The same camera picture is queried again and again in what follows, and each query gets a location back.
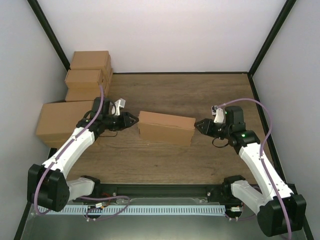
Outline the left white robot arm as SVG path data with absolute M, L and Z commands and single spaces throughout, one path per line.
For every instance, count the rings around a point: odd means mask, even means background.
M 138 117 L 123 111 L 126 101 L 112 102 L 96 97 L 91 110 L 76 124 L 66 142 L 43 164 L 33 164 L 27 174 L 27 201 L 35 208 L 61 211 L 69 201 L 86 197 L 97 202 L 102 196 L 100 180 L 83 175 L 67 180 L 68 174 L 84 153 L 105 131 L 119 132 L 139 122 Z

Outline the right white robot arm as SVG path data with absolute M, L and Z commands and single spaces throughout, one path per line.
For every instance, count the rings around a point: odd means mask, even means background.
M 264 152 L 260 139 L 246 128 L 244 111 L 240 106 L 216 108 L 214 119 L 205 118 L 194 124 L 203 135 L 214 140 L 227 140 L 245 162 L 259 189 L 244 177 L 235 175 L 224 179 L 223 198 L 229 202 L 242 201 L 257 217 L 261 231 L 267 237 L 287 234 L 303 228 L 307 202 L 281 179 Z

